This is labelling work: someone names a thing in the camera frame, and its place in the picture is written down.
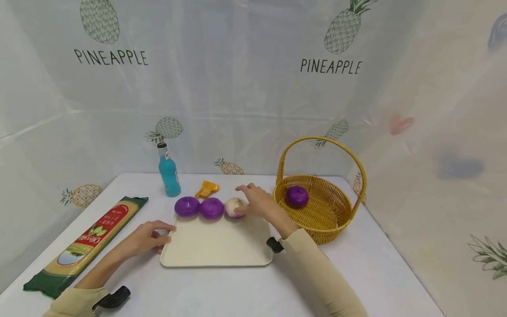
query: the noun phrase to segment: onion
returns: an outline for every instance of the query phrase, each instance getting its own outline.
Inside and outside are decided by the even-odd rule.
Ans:
[[[218,219],[224,213],[224,204],[218,198],[207,198],[199,206],[199,213],[204,219]]]
[[[200,202],[192,196],[182,197],[174,204],[174,212],[180,217],[193,217],[199,212]]]
[[[309,200],[308,192],[301,186],[290,187],[285,196],[289,204],[296,208],[304,207]]]
[[[247,205],[247,203],[243,199],[234,197],[234,198],[231,198],[228,201],[226,201],[225,212],[227,213],[227,215],[229,217],[234,218],[234,219],[239,219],[245,215],[235,213],[234,209],[236,209],[237,207],[243,207],[246,205]]]

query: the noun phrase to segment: pasta package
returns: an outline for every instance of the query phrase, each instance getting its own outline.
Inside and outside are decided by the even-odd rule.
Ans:
[[[40,291],[56,299],[147,201],[148,198],[123,197],[42,271],[34,275],[23,286],[23,290]]]

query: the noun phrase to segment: basket handle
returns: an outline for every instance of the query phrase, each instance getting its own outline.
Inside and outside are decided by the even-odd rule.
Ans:
[[[363,179],[363,186],[361,187],[361,191],[359,192],[359,195],[358,195],[357,200],[354,204],[354,207],[352,208],[352,216],[354,216],[355,212],[359,208],[359,205],[361,205],[361,202],[363,201],[363,199],[366,196],[366,185],[367,185],[366,172],[365,172],[365,169],[364,169],[363,165],[361,164],[361,162],[359,162],[359,159],[357,158],[357,156],[351,150],[349,150],[346,146],[344,146],[341,143],[336,142],[335,140],[333,140],[331,138],[328,138],[325,136],[306,136],[306,137],[299,138],[296,141],[289,144],[288,147],[285,148],[285,150],[283,151],[282,156],[280,157],[280,162],[278,163],[278,172],[276,174],[276,184],[278,185],[283,179],[283,168],[285,166],[285,156],[287,155],[288,150],[296,143],[299,143],[299,142],[305,141],[305,140],[312,140],[312,139],[323,140],[323,141],[332,143],[332,144],[342,148],[345,152],[348,153],[348,155],[350,155],[354,159],[355,164],[359,167],[359,171],[361,172],[361,177]]]

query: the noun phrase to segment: white onion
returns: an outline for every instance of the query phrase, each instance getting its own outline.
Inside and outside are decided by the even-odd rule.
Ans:
[[[244,201],[241,198],[233,197],[233,198],[229,199],[228,201],[226,201],[226,203],[224,205],[225,205],[225,212],[227,213],[227,215],[231,218],[237,219],[237,218],[243,217],[244,215],[235,213],[234,209],[236,209],[237,207],[246,206],[248,204],[246,203],[246,201]]]

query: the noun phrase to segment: black wrist strap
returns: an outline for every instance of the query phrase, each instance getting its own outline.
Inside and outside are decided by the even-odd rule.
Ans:
[[[271,248],[273,253],[280,253],[283,250],[283,246],[281,245],[281,243],[278,242],[274,237],[269,238],[266,241],[266,244],[268,245],[268,247]]]
[[[99,302],[93,306],[93,309],[96,309],[98,306],[107,309],[118,308],[123,305],[129,296],[130,290],[123,285],[113,294],[107,294],[104,298],[99,300]]]

